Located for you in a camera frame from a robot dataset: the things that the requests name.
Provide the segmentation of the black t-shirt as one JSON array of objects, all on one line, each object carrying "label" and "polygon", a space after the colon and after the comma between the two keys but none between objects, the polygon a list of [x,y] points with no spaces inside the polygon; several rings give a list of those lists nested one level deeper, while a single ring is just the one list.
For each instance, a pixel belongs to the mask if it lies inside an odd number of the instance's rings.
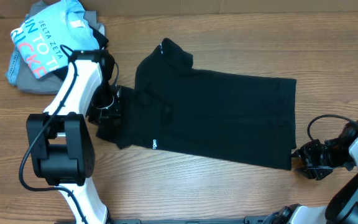
[{"label": "black t-shirt", "polygon": [[121,123],[97,137],[274,169],[291,169],[296,80],[193,68],[193,56],[163,39],[121,90]]}]

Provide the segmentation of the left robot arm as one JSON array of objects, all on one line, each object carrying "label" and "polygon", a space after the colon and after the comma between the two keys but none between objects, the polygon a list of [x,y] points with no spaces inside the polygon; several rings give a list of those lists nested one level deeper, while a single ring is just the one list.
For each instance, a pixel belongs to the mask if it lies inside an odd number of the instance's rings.
[{"label": "left robot arm", "polygon": [[26,121],[29,148],[19,166],[21,185],[33,192],[60,192],[74,214],[75,223],[112,223],[92,174],[95,154],[87,128],[121,122],[120,87],[109,83],[119,71],[106,50],[72,50],[68,73],[53,101]]}]

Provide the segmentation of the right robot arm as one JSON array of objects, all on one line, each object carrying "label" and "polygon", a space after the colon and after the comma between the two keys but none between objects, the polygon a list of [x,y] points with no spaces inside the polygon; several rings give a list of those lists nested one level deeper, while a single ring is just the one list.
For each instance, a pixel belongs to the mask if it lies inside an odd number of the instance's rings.
[{"label": "right robot arm", "polygon": [[[337,138],[325,142],[311,139],[292,156],[302,161],[298,172],[308,179],[323,180],[341,167],[358,170],[358,120],[349,119]],[[264,223],[358,223],[358,172],[327,206],[293,204],[269,215]]]}]

